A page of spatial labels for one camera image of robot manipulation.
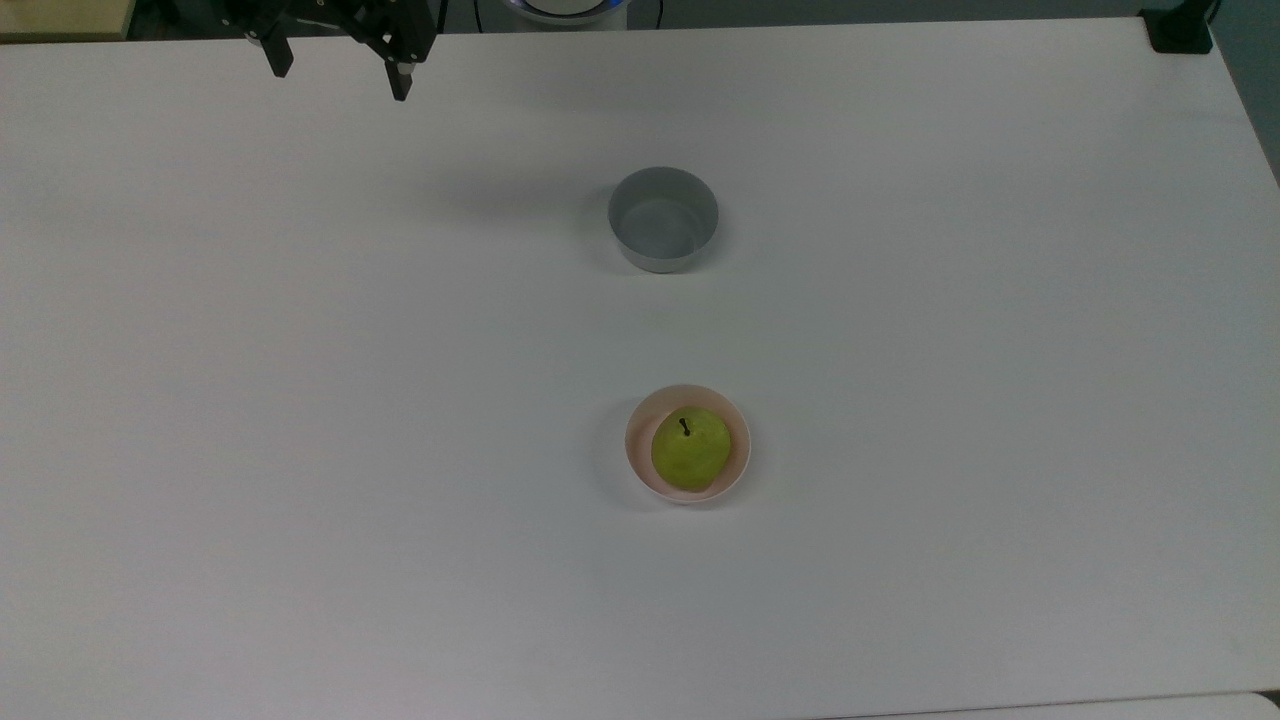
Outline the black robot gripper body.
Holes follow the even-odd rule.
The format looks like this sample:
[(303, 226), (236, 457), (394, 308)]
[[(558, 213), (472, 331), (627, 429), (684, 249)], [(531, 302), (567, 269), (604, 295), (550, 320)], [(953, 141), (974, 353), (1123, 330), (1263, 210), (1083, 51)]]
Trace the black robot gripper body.
[(224, 1), (221, 26), (261, 47), (261, 33), (319, 26), (388, 58), (424, 61), (442, 24), (429, 1)]

